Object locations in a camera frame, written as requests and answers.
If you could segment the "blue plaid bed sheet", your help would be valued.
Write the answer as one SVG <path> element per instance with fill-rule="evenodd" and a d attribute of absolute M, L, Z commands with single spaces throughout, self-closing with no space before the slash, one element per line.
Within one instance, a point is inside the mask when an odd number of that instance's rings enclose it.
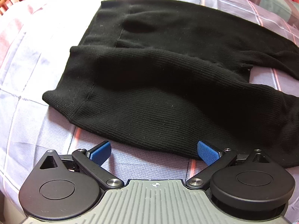
<path fill-rule="evenodd" d="M 25 0 L 1 17 L 1 190 L 16 195 L 48 149 L 70 154 L 100 137 L 68 122 L 43 100 L 64 71 L 102 0 Z M 237 15 L 295 43 L 298 29 L 247 0 L 182 0 Z"/>

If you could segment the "black knit pants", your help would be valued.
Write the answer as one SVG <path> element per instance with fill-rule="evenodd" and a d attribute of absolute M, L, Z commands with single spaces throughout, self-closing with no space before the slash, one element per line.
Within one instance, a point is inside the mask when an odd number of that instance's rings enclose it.
<path fill-rule="evenodd" d="M 184 157 L 202 141 L 298 165 L 298 98 L 251 84 L 254 66 L 298 78 L 298 47 L 255 23 L 175 0 L 103 1 L 43 100 L 119 143 Z"/>

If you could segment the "patchwork teal grey quilt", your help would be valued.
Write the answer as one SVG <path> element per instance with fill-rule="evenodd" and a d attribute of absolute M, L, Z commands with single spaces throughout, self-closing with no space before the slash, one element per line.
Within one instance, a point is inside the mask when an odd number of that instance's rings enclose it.
<path fill-rule="evenodd" d="M 298 3 L 292 0 L 249 0 L 284 19 L 298 29 Z"/>

